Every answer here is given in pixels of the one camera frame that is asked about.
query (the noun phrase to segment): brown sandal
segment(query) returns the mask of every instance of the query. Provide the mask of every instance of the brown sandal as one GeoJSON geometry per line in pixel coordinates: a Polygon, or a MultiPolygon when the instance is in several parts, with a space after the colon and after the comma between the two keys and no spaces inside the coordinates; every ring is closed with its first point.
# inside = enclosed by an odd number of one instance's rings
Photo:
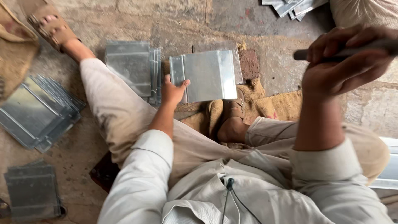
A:
{"type": "Polygon", "coordinates": [[[238,95],[237,99],[223,100],[224,110],[221,124],[231,117],[239,117],[242,118],[242,120],[244,119],[246,105],[245,95],[243,94],[243,91],[238,88],[236,88],[236,93],[238,95]]]}
{"type": "Polygon", "coordinates": [[[61,52],[61,45],[70,39],[80,40],[73,31],[69,28],[65,20],[60,16],[59,12],[55,9],[50,0],[18,0],[27,21],[33,28],[56,50],[61,52]],[[57,19],[52,20],[44,26],[42,20],[46,16],[53,15],[57,19]]]}

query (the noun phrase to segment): knee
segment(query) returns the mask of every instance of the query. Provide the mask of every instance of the knee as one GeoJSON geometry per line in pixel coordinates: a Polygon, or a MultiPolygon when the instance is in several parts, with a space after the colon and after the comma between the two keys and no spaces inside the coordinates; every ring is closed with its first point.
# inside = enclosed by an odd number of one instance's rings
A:
{"type": "Polygon", "coordinates": [[[390,160],[388,146],[369,129],[345,124],[347,136],[351,139],[361,164],[363,175],[372,183],[384,170],[390,160]]]}

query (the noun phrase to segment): shirt cuff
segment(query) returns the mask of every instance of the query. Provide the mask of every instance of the shirt cuff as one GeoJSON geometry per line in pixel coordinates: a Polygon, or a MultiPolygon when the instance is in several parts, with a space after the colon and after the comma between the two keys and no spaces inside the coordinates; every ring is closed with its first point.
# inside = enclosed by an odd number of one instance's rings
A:
{"type": "Polygon", "coordinates": [[[354,146],[349,138],[340,145],[323,151],[290,149],[293,176],[305,181],[339,181],[362,173],[354,146]]]}
{"type": "Polygon", "coordinates": [[[173,140],[166,133],[159,130],[144,132],[131,147],[131,149],[144,149],[160,156],[171,168],[173,163],[173,140]]]}

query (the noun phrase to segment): white shirt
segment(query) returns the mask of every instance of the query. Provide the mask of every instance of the white shirt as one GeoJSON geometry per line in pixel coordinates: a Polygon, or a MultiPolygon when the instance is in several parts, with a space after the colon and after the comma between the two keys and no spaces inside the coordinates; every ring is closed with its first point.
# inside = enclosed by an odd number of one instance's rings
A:
{"type": "Polygon", "coordinates": [[[366,187],[351,141],[316,152],[290,151],[293,189],[258,151],[239,161],[204,163],[168,191],[173,142],[158,130],[132,147],[101,210],[98,224],[379,223],[391,224],[387,208],[366,187]],[[233,178],[233,189],[225,187],[233,178]]]}

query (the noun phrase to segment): hand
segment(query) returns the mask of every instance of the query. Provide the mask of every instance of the hand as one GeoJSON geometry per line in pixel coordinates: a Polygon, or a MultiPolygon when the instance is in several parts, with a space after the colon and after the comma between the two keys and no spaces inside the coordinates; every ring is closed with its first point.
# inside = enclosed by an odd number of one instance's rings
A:
{"type": "Polygon", "coordinates": [[[164,77],[164,84],[162,87],[162,105],[171,105],[173,108],[182,100],[185,89],[189,86],[189,79],[184,80],[181,86],[177,87],[171,83],[170,75],[164,77]]]}
{"type": "Polygon", "coordinates": [[[320,63],[322,57],[336,54],[341,46],[360,47],[371,41],[398,39],[398,30],[356,25],[334,28],[321,35],[309,48],[311,62],[302,81],[303,96],[326,100],[369,83],[384,74],[393,60],[383,49],[361,51],[340,63],[320,63]]]}

